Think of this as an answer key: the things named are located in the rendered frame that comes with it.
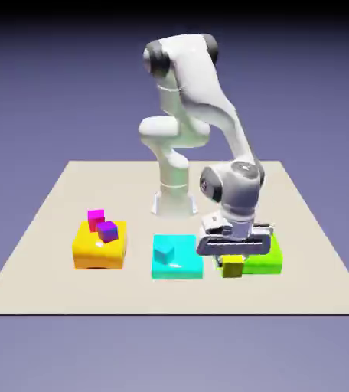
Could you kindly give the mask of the small yellow cube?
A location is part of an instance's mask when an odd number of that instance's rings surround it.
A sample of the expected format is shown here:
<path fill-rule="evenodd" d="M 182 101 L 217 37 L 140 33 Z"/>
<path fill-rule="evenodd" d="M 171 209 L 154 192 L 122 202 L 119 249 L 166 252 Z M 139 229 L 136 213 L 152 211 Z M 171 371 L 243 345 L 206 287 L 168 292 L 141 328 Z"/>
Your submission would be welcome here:
<path fill-rule="evenodd" d="M 241 255 L 222 256 L 223 278 L 240 278 L 243 275 L 243 257 Z"/>

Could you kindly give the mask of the small cyan cube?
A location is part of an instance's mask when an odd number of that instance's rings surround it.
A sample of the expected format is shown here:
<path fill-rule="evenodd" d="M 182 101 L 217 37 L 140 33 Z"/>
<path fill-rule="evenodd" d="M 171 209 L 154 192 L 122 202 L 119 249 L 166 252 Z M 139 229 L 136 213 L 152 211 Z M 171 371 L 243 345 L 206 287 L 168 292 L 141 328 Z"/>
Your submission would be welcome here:
<path fill-rule="evenodd" d="M 164 237 L 159 237 L 153 246 L 154 261 L 164 265 L 168 265 L 175 258 L 175 246 Z"/>

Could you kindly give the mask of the large green box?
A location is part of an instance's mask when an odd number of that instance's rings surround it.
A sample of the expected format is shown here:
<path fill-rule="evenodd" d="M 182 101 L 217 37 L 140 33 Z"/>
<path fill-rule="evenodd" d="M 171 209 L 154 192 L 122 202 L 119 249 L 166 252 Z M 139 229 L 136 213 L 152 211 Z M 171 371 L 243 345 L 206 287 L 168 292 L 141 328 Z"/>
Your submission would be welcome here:
<path fill-rule="evenodd" d="M 222 256 L 214 256 L 217 268 L 222 274 Z M 278 275 L 282 270 L 282 251 L 275 235 L 272 235 L 270 251 L 265 255 L 243 256 L 243 274 Z"/>

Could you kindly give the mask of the small magenta cube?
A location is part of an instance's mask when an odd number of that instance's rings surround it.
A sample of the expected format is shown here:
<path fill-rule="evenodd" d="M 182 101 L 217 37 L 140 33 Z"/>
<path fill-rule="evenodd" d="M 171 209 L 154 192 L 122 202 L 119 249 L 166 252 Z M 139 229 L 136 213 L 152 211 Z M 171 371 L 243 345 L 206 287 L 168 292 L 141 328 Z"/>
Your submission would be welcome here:
<path fill-rule="evenodd" d="M 105 221 L 105 211 L 103 209 L 88 210 L 87 221 L 90 232 L 97 232 L 97 225 Z"/>

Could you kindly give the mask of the small purple cube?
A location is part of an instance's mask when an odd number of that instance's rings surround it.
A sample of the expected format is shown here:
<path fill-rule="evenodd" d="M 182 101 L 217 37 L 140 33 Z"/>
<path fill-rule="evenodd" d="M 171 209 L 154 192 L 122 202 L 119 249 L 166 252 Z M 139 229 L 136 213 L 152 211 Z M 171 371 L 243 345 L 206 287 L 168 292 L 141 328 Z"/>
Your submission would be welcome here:
<path fill-rule="evenodd" d="M 111 220 L 98 223 L 96 225 L 96 231 L 104 243 L 109 243 L 119 238 L 118 227 Z"/>

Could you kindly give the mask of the large cyan box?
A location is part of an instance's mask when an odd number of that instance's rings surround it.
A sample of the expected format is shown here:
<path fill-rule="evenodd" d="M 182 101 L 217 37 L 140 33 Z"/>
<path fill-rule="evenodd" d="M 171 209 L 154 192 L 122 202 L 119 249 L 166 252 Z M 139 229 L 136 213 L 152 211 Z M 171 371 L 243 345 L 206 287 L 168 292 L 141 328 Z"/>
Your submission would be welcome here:
<path fill-rule="evenodd" d="M 168 265 L 157 263 L 153 257 L 154 242 L 164 237 L 174 244 L 174 259 Z M 202 279 L 204 261 L 196 251 L 197 238 L 190 234 L 156 234 L 152 243 L 151 275 L 153 279 Z"/>

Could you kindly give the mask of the large orange box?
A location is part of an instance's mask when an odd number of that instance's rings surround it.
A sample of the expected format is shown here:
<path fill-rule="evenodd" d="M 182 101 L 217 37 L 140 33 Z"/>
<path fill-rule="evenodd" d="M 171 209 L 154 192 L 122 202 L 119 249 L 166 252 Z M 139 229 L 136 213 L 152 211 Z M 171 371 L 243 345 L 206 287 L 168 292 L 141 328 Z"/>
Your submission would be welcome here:
<path fill-rule="evenodd" d="M 104 243 L 97 232 L 90 232 L 88 221 L 82 220 L 73 240 L 72 253 L 76 269 L 122 269 L 127 248 L 124 220 L 115 220 L 118 239 Z"/>

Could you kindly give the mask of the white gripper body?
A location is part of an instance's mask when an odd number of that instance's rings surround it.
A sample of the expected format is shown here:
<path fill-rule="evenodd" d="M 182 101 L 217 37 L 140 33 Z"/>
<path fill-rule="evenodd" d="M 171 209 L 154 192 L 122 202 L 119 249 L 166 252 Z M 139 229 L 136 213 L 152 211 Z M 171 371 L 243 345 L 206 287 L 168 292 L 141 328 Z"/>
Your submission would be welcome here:
<path fill-rule="evenodd" d="M 197 253 L 213 255 L 265 255 L 270 251 L 271 234 L 252 234 L 246 239 L 208 234 L 199 240 Z"/>

